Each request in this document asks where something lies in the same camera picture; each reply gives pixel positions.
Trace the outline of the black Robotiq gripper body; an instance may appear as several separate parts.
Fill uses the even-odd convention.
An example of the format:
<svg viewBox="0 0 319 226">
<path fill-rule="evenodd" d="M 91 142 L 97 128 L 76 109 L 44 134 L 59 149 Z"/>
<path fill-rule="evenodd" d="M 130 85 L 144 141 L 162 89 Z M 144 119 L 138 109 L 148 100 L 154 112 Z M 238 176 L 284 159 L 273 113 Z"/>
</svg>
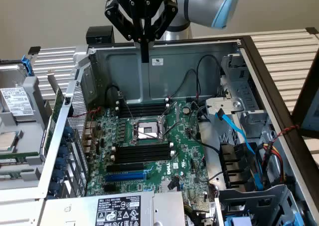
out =
<svg viewBox="0 0 319 226">
<path fill-rule="evenodd" d="M 163 0 L 117 0 L 130 18 L 154 17 Z"/>
</svg>

